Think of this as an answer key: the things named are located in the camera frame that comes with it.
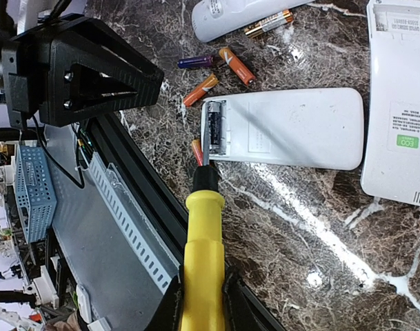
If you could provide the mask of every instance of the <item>aa battery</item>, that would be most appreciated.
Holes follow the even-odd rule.
[[[197,165],[199,167],[203,166],[203,152],[201,148],[201,140],[195,139],[191,142],[191,148],[194,154],[194,157],[196,158]]]
[[[245,85],[250,85],[256,77],[243,64],[239,58],[228,47],[222,48],[219,51],[220,57],[230,66],[230,68],[239,76]]]
[[[207,68],[214,65],[214,56],[205,55],[202,57],[190,57],[189,59],[180,59],[177,66],[181,69],[188,68]]]
[[[205,81],[197,86],[188,96],[183,100],[186,107],[191,107],[193,103],[203,97],[209,90],[217,85],[219,80],[215,74],[211,74]]]
[[[245,35],[248,38],[255,38],[265,32],[278,28],[279,26],[291,23],[292,21],[294,21],[292,13],[289,10],[284,10],[283,12],[278,12],[274,15],[260,20],[259,22],[251,26],[248,26],[244,29]]]

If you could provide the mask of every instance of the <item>dark marble surface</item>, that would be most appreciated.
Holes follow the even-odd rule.
[[[201,103],[182,99],[214,72],[210,96],[291,88],[351,87],[368,111],[366,0],[318,1],[294,23],[256,40],[234,32],[200,43],[190,24],[197,0],[89,0],[103,19],[166,73],[156,106],[129,110],[131,135],[184,201],[197,166]],[[179,58],[224,46],[257,75],[245,87],[227,66],[180,70]],[[229,262],[287,330],[420,330],[420,208],[365,195],[361,170],[219,162],[227,204]]]

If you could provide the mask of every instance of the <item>screw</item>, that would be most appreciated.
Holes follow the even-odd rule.
[[[72,81],[72,79],[73,79],[73,72],[71,72],[71,71],[67,72],[67,73],[64,75],[64,79],[65,79],[66,81]]]
[[[73,106],[73,102],[72,102],[72,100],[67,100],[65,103],[64,103],[64,108],[65,109],[71,109],[71,107]]]

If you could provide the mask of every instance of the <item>white remote control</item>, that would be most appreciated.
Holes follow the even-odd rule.
[[[368,144],[361,186],[420,205],[420,1],[370,0]]]
[[[352,88],[223,95],[204,100],[210,160],[352,170],[363,156],[363,101]]]
[[[198,40],[207,43],[264,17],[312,0],[203,0],[193,9],[192,24]]]

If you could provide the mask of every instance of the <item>label sticker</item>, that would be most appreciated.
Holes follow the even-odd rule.
[[[26,180],[27,186],[37,186],[37,178],[35,176],[35,169],[33,166],[33,162],[26,161],[26,176],[24,176]]]
[[[266,132],[260,130],[260,109],[264,109],[259,104],[250,105],[248,122],[248,152],[251,153],[270,153],[271,140],[266,136]]]
[[[286,20],[285,15],[283,15],[283,12],[278,12],[275,15],[272,15],[271,17],[267,17],[266,19],[262,19],[260,21],[260,24],[262,26],[262,30],[264,32],[268,32],[271,30],[274,30],[275,28],[278,28],[282,25],[282,21]]]
[[[388,139],[391,151],[420,154],[420,105],[390,104]]]
[[[407,148],[418,148],[419,139],[417,137],[403,136],[399,134],[397,136],[397,146]]]
[[[388,12],[388,30],[420,34],[420,16]]]

